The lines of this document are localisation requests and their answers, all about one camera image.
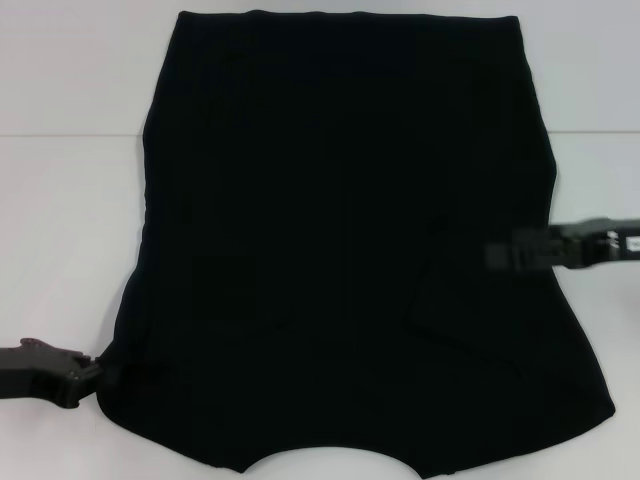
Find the white table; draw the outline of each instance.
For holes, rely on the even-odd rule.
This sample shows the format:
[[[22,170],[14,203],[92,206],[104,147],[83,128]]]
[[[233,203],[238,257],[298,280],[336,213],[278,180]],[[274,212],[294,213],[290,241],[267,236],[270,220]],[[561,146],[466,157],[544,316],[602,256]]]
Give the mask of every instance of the white table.
[[[558,162],[554,221],[640,217],[640,3],[635,0],[0,0],[0,346],[37,337],[102,353],[135,266],[144,204],[139,134],[181,10],[518,15]],[[605,372],[615,417],[464,480],[640,478],[640,264],[557,270]],[[0,402],[0,476],[238,479],[107,420]],[[323,448],[278,454],[256,480],[405,480],[397,460]]]

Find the white backdrop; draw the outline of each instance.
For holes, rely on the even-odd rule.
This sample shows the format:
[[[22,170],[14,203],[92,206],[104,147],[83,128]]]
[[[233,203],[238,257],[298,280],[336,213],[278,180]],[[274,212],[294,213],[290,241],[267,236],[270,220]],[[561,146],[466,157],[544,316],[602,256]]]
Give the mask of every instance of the white backdrop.
[[[558,162],[552,219],[640,217],[636,1],[0,0],[0,346],[33,336],[102,353],[135,266],[144,209],[137,135],[176,16],[254,8],[518,15]],[[557,275],[618,411],[570,442],[456,478],[640,478],[640,264]],[[394,459],[339,448],[274,455],[242,477],[115,426],[94,397],[72,411],[33,399],[1,401],[0,476],[45,475],[418,478]]]

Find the white label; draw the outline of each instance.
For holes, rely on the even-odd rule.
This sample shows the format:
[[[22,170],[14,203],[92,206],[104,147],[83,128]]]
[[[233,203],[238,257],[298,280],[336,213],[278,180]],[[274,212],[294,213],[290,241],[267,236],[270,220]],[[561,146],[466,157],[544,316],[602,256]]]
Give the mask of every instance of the white label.
[[[627,250],[640,252],[640,237],[627,237]]]

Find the black garment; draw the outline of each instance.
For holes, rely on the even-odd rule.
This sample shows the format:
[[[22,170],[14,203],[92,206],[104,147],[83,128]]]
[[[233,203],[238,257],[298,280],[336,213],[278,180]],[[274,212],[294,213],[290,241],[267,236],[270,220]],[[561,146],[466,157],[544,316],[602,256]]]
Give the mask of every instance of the black garment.
[[[202,462],[368,449],[422,477],[614,413],[551,269],[556,166],[516,17],[182,12],[144,130],[105,414]]]

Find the black fabric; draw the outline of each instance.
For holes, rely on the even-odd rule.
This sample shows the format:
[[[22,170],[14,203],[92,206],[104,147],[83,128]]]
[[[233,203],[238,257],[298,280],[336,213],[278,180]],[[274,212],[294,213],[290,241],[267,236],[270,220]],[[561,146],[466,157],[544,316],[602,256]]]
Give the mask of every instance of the black fabric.
[[[421,477],[615,409],[552,270],[556,166],[516,17],[182,12],[144,129],[146,219],[105,414],[217,467],[367,449]]]

